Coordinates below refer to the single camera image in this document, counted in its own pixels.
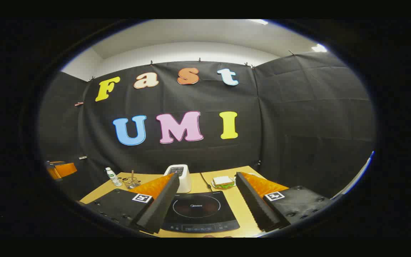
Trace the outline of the white toaster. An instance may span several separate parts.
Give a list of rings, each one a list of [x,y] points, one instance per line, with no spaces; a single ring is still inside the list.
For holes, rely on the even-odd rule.
[[[170,165],[166,169],[164,176],[171,173],[177,173],[179,177],[179,187],[177,193],[189,193],[192,189],[192,180],[189,168],[185,164]]]

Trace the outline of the white green label bottle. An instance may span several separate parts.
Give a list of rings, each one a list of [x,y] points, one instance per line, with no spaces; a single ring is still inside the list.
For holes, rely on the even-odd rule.
[[[122,182],[120,181],[119,177],[117,177],[117,175],[114,173],[114,171],[110,167],[106,167],[105,171],[106,171],[109,179],[112,181],[112,183],[116,187],[120,187],[120,186],[123,185]]]

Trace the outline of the black induction cooktop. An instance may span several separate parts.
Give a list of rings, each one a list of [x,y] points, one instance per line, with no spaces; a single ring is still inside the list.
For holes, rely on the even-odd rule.
[[[176,194],[162,229],[185,233],[224,232],[240,228],[222,191]]]

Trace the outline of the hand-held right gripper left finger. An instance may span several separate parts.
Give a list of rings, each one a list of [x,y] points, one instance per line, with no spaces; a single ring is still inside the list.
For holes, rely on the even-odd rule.
[[[80,205],[87,212],[127,230],[158,233],[179,185],[178,174],[173,173],[129,191],[114,189]]]

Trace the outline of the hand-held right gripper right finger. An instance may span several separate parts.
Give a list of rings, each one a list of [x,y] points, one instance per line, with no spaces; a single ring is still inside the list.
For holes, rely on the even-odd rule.
[[[246,172],[237,172],[235,183],[258,228],[264,232],[304,221],[332,202],[307,187],[288,188]]]

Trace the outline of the sandwich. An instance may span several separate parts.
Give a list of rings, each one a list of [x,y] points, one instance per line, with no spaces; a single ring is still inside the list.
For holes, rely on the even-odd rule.
[[[214,177],[211,183],[216,189],[228,189],[235,186],[235,179],[229,176]]]

